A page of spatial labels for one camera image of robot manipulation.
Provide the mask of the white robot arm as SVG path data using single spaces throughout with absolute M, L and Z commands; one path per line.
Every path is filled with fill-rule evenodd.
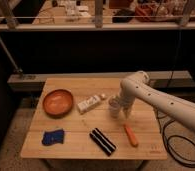
M 195 103 L 149 86 L 149 75 L 137 71 L 120 82 L 120 102 L 129 108 L 136 98 L 167 114 L 195 133 Z

